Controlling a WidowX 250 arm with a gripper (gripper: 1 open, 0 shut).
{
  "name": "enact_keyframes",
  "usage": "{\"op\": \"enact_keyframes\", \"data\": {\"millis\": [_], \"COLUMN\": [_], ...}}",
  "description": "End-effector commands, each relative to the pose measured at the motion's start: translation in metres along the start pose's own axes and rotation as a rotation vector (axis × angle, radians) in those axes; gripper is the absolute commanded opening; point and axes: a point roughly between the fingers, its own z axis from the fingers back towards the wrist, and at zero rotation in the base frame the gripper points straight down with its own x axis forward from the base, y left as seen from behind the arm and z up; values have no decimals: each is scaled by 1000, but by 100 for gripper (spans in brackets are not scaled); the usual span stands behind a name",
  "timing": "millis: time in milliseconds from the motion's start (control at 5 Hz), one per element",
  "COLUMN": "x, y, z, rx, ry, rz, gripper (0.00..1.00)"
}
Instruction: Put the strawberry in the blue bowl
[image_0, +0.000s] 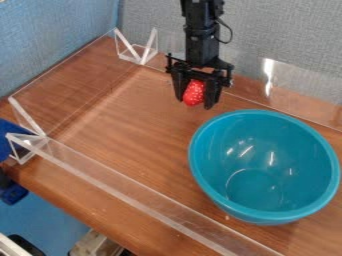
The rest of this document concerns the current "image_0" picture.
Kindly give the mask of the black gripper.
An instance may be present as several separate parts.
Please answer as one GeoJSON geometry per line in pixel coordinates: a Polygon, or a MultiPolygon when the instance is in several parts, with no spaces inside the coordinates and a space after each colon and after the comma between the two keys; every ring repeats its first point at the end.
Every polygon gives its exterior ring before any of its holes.
{"type": "Polygon", "coordinates": [[[166,55],[166,58],[166,72],[171,74],[175,97],[179,101],[183,101],[183,94],[191,79],[205,81],[207,78],[215,78],[218,80],[206,81],[205,108],[211,109],[219,101],[222,86],[233,86],[234,65],[219,57],[215,57],[205,65],[194,65],[189,61],[177,58],[171,53],[166,55]]]}

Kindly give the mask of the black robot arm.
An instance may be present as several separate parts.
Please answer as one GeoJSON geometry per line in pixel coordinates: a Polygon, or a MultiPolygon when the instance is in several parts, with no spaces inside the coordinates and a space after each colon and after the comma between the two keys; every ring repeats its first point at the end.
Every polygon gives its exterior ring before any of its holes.
{"type": "Polygon", "coordinates": [[[231,28],[222,21],[225,0],[181,0],[182,16],[186,18],[186,59],[166,55],[166,72],[171,74],[175,97],[183,101],[193,80],[205,83],[205,108],[219,102],[222,88],[233,85],[234,65],[219,58],[222,41],[221,26],[231,28]]]}

